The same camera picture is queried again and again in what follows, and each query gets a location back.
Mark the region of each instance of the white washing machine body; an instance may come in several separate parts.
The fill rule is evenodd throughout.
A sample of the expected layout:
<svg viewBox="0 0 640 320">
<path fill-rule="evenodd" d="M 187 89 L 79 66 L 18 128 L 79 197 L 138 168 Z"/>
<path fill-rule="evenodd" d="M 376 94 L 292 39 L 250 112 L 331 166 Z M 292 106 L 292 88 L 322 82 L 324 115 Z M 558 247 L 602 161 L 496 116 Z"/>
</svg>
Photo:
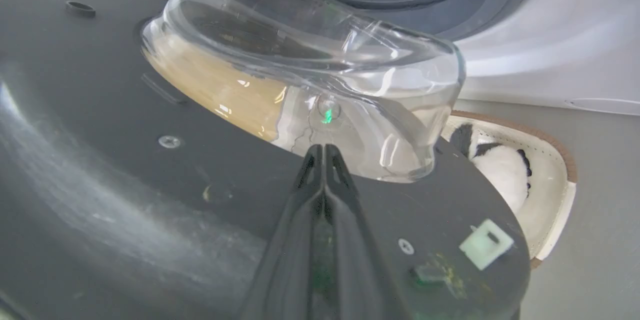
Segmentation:
<svg viewBox="0 0 640 320">
<path fill-rule="evenodd" d="M 640 0 L 522 0 L 455 41 L 461 99 L 640 115 Z"/>
</svg>

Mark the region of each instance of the gray floor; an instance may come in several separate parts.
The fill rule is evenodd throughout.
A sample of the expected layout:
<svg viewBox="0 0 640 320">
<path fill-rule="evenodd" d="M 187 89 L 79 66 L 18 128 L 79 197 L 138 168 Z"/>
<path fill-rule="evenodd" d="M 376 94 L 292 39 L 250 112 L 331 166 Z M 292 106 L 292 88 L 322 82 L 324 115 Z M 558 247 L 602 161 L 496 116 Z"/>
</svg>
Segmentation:
<svg viewBox="0 0 640 320">
<path fill-rule="evenodd" d="M 640 319 L 640 117 L 458 101 L 540 129 L 578 165 L 578 191 L 551 255 L 532 273 L 521 320 Z"/>
</svg>

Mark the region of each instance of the basket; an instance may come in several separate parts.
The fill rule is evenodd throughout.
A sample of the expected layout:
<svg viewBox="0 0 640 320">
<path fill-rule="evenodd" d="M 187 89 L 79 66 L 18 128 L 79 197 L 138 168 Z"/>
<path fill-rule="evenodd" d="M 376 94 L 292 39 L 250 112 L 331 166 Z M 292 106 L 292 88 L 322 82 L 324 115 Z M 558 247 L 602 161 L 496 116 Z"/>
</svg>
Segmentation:
<svg viewBox="0 0 640 320">
<path fill-rule="evenodd" d="M 454 110 L 442 130 L 448 139 L 455 129 L 470 123 L 478 130 L 478 144 L 502 143 L 522 149 L 532 176 L 528 198 L 515 214 L 522 228 L 531 267 L 545 260 L 562 234 L 576 197 L 576 163 L 567 149 L 546 133 L 479 113 Z"/>
</svg>

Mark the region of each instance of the green light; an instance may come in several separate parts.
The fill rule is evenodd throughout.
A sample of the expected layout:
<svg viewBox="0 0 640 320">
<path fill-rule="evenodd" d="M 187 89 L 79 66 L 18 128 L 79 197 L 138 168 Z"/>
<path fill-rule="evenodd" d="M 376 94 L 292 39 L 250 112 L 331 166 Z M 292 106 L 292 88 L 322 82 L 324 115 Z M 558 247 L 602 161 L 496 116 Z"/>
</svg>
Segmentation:
<svg viewBox="0 0 640 320">
<path fill-rule="evenodd" d="M 324 112 L 324 120 L 322 120 L 322 124 L 329 124 L 331 120 L 331 109 L 329 109 Z"/>
</svg>

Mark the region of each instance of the black and white stuffed animal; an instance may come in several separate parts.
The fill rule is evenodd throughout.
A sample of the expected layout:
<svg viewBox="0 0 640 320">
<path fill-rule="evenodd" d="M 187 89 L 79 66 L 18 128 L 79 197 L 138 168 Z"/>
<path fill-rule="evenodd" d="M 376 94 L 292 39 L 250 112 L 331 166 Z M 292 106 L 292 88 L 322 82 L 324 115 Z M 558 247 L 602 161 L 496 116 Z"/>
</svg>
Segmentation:
<svg viewBox="0 0 640 320">
<path fill-rule="evenodd" d="M 517 213 L 529 196 L 530 161 L 523 149 L 499 142 L 478 144 L 478 129 L 473 124 L 460 125 L 449 142 L 456 147 L 489 180 L 504 198 L 511 211 Z"/>
</svg>

